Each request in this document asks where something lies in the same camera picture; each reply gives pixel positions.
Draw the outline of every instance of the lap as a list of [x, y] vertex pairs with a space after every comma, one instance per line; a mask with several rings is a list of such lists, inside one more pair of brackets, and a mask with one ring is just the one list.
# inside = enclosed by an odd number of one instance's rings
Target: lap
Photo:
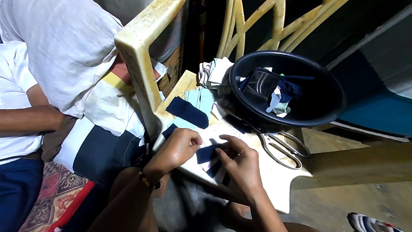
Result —
[[0, 232], [19, 230], [37, 200], [42, 179], [41, 160], [19, 159], [0, 165]]

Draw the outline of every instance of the bracelet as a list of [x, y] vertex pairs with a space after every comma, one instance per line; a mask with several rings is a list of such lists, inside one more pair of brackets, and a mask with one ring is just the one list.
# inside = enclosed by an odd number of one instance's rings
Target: bracelet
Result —
[[154, 185], [153, 183], [151, 183], [147, 180], [147, 178], [145, 177], [145, 175], [142, 172], [139, 172], [139, 177], [149, 189], [155, 190], [155, 189], [160, 188], [160, 181], [157, 184]]

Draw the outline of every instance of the plastic chair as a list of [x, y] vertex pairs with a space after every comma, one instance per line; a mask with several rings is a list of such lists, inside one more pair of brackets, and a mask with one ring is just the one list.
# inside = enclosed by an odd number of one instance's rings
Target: plastic chair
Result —
[[[149, 45], [172, 21], [185, 1], [154, 0], [115, 36], [116, 46], [126, 61], [150, 140], [152, 142], [156, 141], [153, 147], [154, 151], [164, 142], [164, 137], [160, 133], [166, 129], [168, 123], [174, 118], [173, 115], [165, 111], [166, 107], [174, 97], [184, 98], [185, 91], [196, 88], [196, 74], [185, 71], [169, 96], [162, 102], [149, 58]], [[242, 57], [246, 31], [270, 9], [273, 9], [274, 12], [272, 38], [263, 44], [259, 50], [277, 50], [279, 41], [291, 34], [279, 48], [281, 51], [290, 52], [347, 1], [324, 0], [321, 5], [284, 27], [285, 0], [267, 0], [246, 21], [242, 1], [227, 0], [224, 27], [216, 57], [228, 57], [235, 46], [236, 59]], [[209, 125], [213, 124], [225, 124], [225, 122], [211, 117]], [[253, 148], [264, 154], [259, 138], [252, 134], [247, 134], [247, 136], [248, 140], [255, 144]], [[290, 170], [282, 167], [265, 155], [259, 156], [259, 159], [261, 176], [269, 198], [276, 209], [288, 213], [290, 183], [297, 176], [311, 177], [312, 175], [304, 168]], [[245, 203], [240, 196], [241, 194], [216, 183], [196, 163], [187, 162], [180, 167], [180, 170], [227, 193], [228, 199]], [[281, 176], [281, 178], [271, 180], [268, 178], [269, 176]]]

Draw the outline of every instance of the metal scissors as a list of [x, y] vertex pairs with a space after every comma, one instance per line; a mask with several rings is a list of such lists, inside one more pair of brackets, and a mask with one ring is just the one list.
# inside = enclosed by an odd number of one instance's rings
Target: metal scissors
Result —
[[[279, 164], [283, 165], [284, 167], [293, 169], [293, 170], [299, 170], [302, 168], [302, 162], [296, 158], [294, 155], [300, 156], [302, 158], [309, 158], [310, 157], [310, 151], [309, 149], [305, 146], [305, 144], [300, 141], [298, 138], [296, 138], [295, 136], [284, 132], [284, 131], [279, 131], [277, 134], [278, 135], [283, 135], [289, 139], [291, 139], [292, 141], [294, 141], [296, 144], [298, 144], [299, 146], [301, 146], [304, 150], [305, 153], [302, 154], [299, 151], [297, 151], [295, 148], [293, 148], [292, 146], [290, 146], [289, 144], [287, 144], [286, 142], [284, 142], [283, 140], [281, 140], [280, 138], [276, 137], [275, 135], [271, 134], [271, 133], [262, 133], [260, 130], [256, 129], [254, 126], [252, 126], [250, 123], [248, 123], [246, 120], [244, 120], [242, 118], [243, 121], [245, 121], [251, 128], [253, 128], [254, 130], [256, 130], [257, 135], [260, 138], [260, 141], [262, 142], [262, 147], [263, 149], [266, 151], [266, 153], [272, 158], [274, 159], [276, 162], [278, 162]], [[276, 145], [275, 143], [273, 143], [272, 141], [276, 141], [278, 144], [280, 144], [281, 146]], [[289, 166], [285, 163], [283, 163], [282, 161], [280, 161], [279, 159], [277, 159], [269, 150], [268, 145], [276, 148], [278, 151], [282, 152], [285, 156], [287, 156], [288, 158], [292, 159], [295, 163], [296, 163], [296, 167], [292, 167]]]

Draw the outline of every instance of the hand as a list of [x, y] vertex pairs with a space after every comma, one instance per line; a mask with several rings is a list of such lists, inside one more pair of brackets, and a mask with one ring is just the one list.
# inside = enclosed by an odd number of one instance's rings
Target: hand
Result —
[[239, 154], [236, 158], [231, 159], [225, 151], [216, 148], [216, 152], [232, 180], [249, 201], [252, 201], [256, 194], [264, 192], [260, 178], [258, 152], [236, 137], [221, 135], [219, 138], [228, 141], [222, 146], [226, 152]]
[[157, 183], [166, 173], [188, 161], [202, 144], [198, 132], [176, 128], [160, 150], [143, 168], [146, 178]]

